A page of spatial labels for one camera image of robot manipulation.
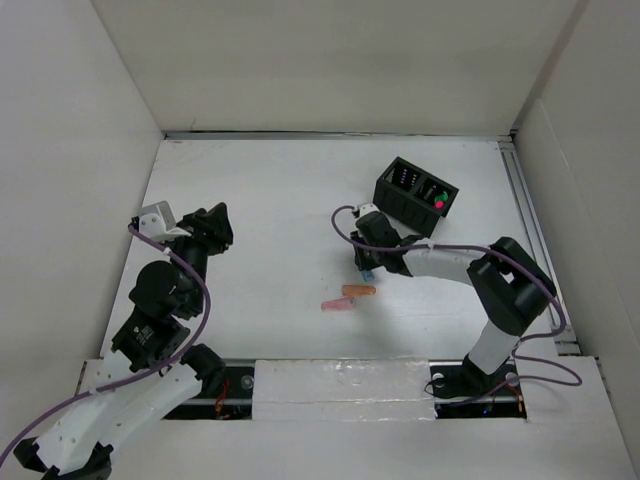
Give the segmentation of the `pastel blue highlighter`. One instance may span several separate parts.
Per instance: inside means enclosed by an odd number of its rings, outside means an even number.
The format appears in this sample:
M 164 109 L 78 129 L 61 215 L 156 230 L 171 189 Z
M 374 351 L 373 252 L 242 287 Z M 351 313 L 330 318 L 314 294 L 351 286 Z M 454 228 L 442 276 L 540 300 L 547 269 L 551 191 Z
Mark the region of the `pastel blue highlighter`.
M 365 282 L 372 282 L 375 279 L 375 275 L 369 270 L 362 271 L 361 276 Z

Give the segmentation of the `pastel orange highlighter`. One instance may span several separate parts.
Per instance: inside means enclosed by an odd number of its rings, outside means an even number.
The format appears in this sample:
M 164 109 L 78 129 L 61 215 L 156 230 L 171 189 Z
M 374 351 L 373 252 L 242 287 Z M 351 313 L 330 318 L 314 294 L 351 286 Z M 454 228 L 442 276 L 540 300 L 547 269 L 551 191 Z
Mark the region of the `pastel orange highlighter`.
M 371 285 L 345 284 L 341 288 L 344 297 L 362 297 L 376 294 L 376 288 Z

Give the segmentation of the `pastel pink highlighter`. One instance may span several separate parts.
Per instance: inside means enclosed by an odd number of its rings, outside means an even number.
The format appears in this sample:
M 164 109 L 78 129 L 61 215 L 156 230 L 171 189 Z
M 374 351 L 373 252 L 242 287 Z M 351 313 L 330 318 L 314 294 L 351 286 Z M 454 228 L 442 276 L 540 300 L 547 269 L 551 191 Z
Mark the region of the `pastel pink highlighter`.
M 324 301 L 321 304 L 322 312 L 339 312 L 349 311 L 356 307 L 356 299 L 354 297 L 342 297 L 333 300 Z

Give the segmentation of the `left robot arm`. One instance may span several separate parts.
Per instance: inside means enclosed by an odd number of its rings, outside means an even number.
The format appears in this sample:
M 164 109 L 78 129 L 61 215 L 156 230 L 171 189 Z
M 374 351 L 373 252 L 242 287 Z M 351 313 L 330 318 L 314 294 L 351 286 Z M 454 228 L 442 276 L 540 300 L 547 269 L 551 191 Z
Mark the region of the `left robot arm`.
M 159 202 L 143 208 L 129 230 L 165 257 L 140 270 L 129 294 L 133 310 L 86 390 L 45 413 L 56 419 L 47 431 L 13 446 L 22 467 L 45 479 L 106 479 L 126 446 L 184 402 L 204 399 L 219 416 L 241 387 L 199 342 L 204 328 L 184 324 L 209 319 L 208 261 L 233 243 L 226 204 L 175 220 Z

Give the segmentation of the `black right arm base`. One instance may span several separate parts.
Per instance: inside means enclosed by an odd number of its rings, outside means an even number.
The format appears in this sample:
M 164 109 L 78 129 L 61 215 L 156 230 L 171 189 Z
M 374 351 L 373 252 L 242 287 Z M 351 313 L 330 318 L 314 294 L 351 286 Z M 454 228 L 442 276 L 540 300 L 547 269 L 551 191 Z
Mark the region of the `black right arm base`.
M 512 364 L 480 380 L 465 378 L 462 365 L 435 365 L 424 393 L 434 398 L 437 420 L 453 419 L 525 419 L 526 408 L 521 387 L 512 382 L 497 388 L 517 375 Z

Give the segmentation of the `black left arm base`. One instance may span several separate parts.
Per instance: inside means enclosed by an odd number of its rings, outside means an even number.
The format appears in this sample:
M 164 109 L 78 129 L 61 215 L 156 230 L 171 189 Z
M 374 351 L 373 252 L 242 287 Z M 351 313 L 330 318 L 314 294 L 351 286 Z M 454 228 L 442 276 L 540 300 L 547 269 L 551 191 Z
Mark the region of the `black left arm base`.
M 31 437 L 13 450 L 18 462 L 28 470 L 42 473 L 43 479 L 108 479 L 112 473 L 113 447 L 96 443 L 90 447 L 75 438 L 53 437 L 52 443 Z

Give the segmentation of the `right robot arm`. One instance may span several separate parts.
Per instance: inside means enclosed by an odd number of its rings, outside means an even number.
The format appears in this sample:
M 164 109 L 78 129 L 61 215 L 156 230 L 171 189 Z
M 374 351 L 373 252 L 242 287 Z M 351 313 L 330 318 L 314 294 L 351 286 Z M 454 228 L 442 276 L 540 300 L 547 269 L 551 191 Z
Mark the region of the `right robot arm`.
M 494 387 L 498 371 L 533 321 L 557 294 L 546 273 L 511 237 L 487 247 L 438 248 L 419 235 L 402 238 L 372 204 L 353 211 L 361 270 L 384 268 L 405 277 L 430 277 L 473 288 L 488 320 L 463 359 L 465 387 L 483 394 Z

